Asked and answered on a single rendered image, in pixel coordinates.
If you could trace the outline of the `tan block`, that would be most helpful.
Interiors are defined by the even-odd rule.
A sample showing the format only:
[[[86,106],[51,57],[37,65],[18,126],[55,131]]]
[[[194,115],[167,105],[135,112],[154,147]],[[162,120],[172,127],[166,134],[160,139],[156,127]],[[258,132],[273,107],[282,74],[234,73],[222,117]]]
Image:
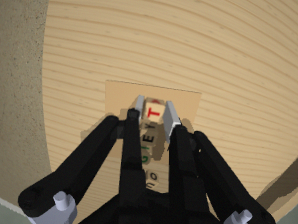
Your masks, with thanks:
[[[158,125],[142,122],[140,129],[141,144],[155,146],[158,137]]]
[[[164,100],[147,97],[143,113],[143,120],[161,123],[164,110]]]
[[[159,184],[159,177],[158,174],[147,170],[145,172],[145,177],[146,177],[146,187],[149,189],[154,189],[158,184]]]
[[[152,157],[152,146],[141,144],[142,164],[149,165]]]

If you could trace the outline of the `tan flat mat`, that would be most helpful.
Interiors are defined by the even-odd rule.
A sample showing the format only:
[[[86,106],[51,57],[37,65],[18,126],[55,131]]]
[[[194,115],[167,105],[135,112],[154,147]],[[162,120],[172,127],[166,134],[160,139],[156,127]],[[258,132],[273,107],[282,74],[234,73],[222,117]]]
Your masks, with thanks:
[[[115,115],[119,120],[127,117],[127,111],[135,108],[138,96],[144,96],[143,109],[140,120],[140,129],[142,122],[158,125],[158,137],[153,148],[151,162],[169,164],[169,144],[166,143],[163,118],[161,123],[143,120],[143,113],[146,98],[155,98],[164,100],[165,106],[167,101],[172,101],[180,118],[182,125],[187,127],[191,133],[195,116],[198,110],[202,93],[172,89],[159,86],[151,86],[137,83],[121,82],[106,80],[105,83],[105,117]],[[122,157],[123,139],[117,139],[108,157]]]

